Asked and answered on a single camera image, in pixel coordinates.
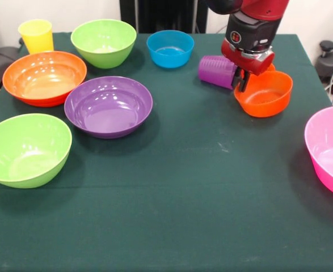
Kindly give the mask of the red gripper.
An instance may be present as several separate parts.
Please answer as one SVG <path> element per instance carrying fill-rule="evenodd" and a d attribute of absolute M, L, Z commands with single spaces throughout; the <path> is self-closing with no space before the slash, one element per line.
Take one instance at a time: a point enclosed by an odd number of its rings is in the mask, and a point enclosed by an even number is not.
<path fill-rule="evenodd" d="M 260 75 L 265 72 L 275 57 L 272 48 L 257 54 L 250 54 L 236 49 L 231 43 L 224 39 L 221 45 L 221 53 L 238 67 L 235 70 L 232 87 L 239 84 L 239 92 L 245 92 L 248 81 L 252 74 Z"/>

